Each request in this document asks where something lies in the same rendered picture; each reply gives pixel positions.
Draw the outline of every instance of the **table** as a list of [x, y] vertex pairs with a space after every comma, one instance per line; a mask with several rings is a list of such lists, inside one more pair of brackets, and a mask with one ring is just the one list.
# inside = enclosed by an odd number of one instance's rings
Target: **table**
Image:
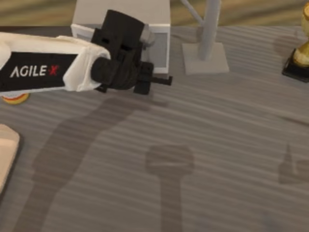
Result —
[[[21, 33], [69, 34], [70, 28]], [[281, 75], [299, 27], [222, 27], [230, 73], [185, 76], [173, 28], [172, 87], [32, 94], [0, 103], [24, 138], [1, 232], [306, 232], [309, 86]]]

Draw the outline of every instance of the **red x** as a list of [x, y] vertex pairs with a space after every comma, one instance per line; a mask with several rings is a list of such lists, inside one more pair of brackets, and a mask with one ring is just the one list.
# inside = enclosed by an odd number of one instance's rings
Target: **red x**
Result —
[[57, 70], [59, 69], [59, 65], [52, 65], [51, 68], [48, 70], [49, 75], [57, 76]]

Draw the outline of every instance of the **black label panel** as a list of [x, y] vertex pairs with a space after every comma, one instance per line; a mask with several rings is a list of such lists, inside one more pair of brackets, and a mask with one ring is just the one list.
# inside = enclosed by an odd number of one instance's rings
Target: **black label panel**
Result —
[[12, 52], [0, 70], [0, 92], [64, 87], [63, 76], [76, 54]]

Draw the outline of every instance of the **gray box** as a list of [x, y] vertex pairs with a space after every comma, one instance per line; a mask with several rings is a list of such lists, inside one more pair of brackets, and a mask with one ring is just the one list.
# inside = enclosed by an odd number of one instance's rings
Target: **gray box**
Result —
[[101, 28], [108, 10], [134, 17], [149, 26], [155, 43], [142, 57], [154, 64], [154, 73], [169, 72], [170, 2], [169, 0], [77, 0], [73, 36], [90, 41], [94, 28]]

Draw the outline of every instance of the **white stand base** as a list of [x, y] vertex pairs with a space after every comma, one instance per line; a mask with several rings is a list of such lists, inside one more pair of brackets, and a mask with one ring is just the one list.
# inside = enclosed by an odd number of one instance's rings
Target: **white stand base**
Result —
[[19, 134], [0, 124], [0, 193], [12, 168], [19, 144]]
[[186, 75], [229, 72], [229, 66], [222, 43], [214, 44], [212, 57], [209, 60], [199, 59], [198, 46], [198, 43], [183, 43], [183, 56]]

